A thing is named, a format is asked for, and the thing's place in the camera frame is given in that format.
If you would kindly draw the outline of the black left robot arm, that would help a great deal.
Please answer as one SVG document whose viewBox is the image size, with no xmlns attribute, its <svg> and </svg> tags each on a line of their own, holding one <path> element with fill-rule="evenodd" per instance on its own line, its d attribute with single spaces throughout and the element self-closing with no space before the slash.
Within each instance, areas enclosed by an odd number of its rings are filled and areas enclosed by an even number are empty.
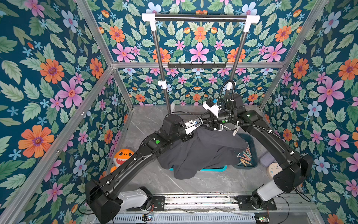
<svg viewBox="0 0 358 224">
<path fill-rule="evenodd" d="M 158 131 L 148 135 L 138 150 L 114 171 L 101 180 L 91 180 L 85 185 L 86 202 L 99 223 L 112 221 L 121 212 L 132 208 L 143 211 L 153 209 L 153 195 L 146 187 L 133 191 L 123 188 L 147 164 L 162 156 L 176 141 L 193 138 L 193 131 L 203 124 L 201 117 L 184 122 L 177 114 L 169 114 Z"/>
</svg>

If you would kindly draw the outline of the dark grey t-shirt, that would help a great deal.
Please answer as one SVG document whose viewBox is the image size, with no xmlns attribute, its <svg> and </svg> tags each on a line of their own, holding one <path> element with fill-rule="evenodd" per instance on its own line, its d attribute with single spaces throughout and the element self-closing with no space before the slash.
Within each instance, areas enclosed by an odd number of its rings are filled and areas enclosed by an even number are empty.
<svg viewBox="0 0 358 224">
<path fill-rule="evenodd" d="M 194 130 L 192 139 L 173 143 L 158 162 L 164 169 L 173 168 L 176 179 L 185 180 L 202 169 L 237 165 L 240 162 L 237 155 L 247 148 L 249 144 L 238 135 L 199 128 Z"/>
</svg>

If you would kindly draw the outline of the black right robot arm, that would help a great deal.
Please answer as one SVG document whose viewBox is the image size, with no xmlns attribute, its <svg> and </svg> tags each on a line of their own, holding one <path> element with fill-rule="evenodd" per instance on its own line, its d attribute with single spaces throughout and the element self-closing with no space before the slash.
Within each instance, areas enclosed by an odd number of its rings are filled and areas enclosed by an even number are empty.
<svg viewBox="0 0 358 224">
<path fill-rule="evenodd" d="M 264 207 L 269 200 L 283 194 L 291 193 L 310 175 L 313 158 L 294 151 L 267 125 L 263 116 L 255 110 L 246 109 L 242 96 L 235 93 L 235 82 L 228 80 L 223 84 L 218 99 L 208 98 L 203 107 L 210 115 L 203 122 L 210 127 L 220 129 L 226 123 L 232 123 L 238 128 L 255 137 L 274 157 L 281 172 L 273 179 L 252 193 L 250 203 L 256 209 Z"/>
</svg>

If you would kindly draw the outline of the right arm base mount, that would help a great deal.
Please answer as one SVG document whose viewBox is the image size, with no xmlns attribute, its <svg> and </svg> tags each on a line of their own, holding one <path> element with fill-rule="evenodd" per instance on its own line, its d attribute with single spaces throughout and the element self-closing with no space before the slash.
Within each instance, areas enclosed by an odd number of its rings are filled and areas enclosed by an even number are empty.
<svg viewBox="0 0 358 224">
<path fill-rule="evenodd" d="M 276 211 L 277 206 L 274 199 L 270 199 L 268 201 L 263 201 L 259 198 L 259 196 L 235 196 L 234 200 L 238 202 L 239 209 L 241 211 Z"/>
</svg>

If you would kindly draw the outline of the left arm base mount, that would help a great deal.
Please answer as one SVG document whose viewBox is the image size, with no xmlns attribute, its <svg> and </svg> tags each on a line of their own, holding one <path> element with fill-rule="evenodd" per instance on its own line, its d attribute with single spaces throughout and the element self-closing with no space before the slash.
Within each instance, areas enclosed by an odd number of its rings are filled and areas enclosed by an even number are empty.
<svg viewBox="0 0 358 224">
<path fill-rule="evenodd" d="M 153 196 L 147 199 L 141 207 L 129 208 L 127 211 L 163 211 L 165 207 L 165 199 L 164 196 Z"/>
</svg>

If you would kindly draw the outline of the white clothespin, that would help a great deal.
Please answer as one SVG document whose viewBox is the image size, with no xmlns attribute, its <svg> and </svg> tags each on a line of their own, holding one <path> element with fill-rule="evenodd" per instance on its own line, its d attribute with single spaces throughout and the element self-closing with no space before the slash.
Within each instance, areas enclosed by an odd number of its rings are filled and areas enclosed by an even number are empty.
<svg viewBox="0 0 358 224">
<path fill-rule="evenodd" d="M 235 128 L 235 130 L 233 131 L 233 134 L 232 134 L 232 135 L 233 135 L 233 136 L 236 136 L 236 134 L 238 133 L 239 129 L 240 129 L 240 126 L 237 125 L 236 128 Z"/>
</svg>

